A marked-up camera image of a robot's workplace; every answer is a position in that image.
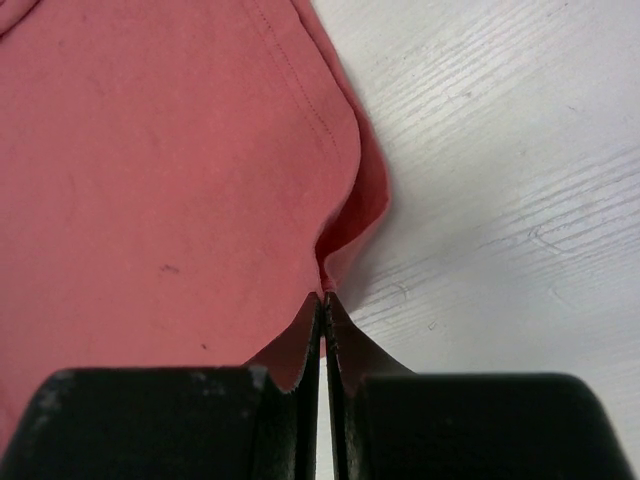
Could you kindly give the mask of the pink t shirt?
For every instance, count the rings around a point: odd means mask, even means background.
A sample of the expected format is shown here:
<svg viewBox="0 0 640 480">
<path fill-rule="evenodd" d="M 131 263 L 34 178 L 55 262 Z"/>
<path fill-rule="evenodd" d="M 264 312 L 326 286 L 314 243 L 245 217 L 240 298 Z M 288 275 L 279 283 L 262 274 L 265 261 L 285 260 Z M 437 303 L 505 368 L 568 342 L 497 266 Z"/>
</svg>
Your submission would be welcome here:
<svg viewBox="0 0 640 480">
<path fill-rule="evenodd" d="M 63 368 L 249 359 L 389 203 L 310 2 L 3 2 L 2 441 Z"/>
</svg>

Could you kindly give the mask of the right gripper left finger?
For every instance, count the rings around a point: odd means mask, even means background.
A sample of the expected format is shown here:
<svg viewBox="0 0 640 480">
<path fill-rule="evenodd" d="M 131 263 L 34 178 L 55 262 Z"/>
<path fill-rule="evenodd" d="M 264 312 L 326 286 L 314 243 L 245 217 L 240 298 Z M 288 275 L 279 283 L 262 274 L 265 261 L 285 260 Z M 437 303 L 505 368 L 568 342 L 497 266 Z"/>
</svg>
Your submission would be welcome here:
<svg viewBox="0 0 640 480">
<path fill-rule="evenodd" d="M 311 479 L 321 302 L 233 367 L 60 370 L 35 391 L 5 479 Z"/>
</svg>

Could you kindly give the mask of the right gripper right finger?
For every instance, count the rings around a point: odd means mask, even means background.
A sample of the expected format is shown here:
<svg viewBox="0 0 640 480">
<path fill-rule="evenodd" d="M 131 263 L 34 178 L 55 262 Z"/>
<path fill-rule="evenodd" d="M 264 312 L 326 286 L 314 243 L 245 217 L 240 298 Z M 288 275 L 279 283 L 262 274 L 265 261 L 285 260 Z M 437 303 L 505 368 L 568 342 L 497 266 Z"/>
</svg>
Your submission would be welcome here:
<svg viewBox="0 0 640 480">
<path fill-rule="evenodd" d="M 609 418 L 579 378 L 418 374 L 324 299 L 338 479 L 630 479 Z"/>
</svg>

